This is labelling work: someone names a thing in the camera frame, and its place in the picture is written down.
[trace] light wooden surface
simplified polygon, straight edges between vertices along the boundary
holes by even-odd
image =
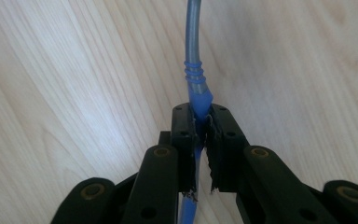
[[[185,19],[185,0],[0,0],[0,223],[139,169],[187,101]],[[214,102],[250,143],[316,189],[358,183],[358,1],[209,0],[200,23]],[[197,222],[241,223],[201,169]]]

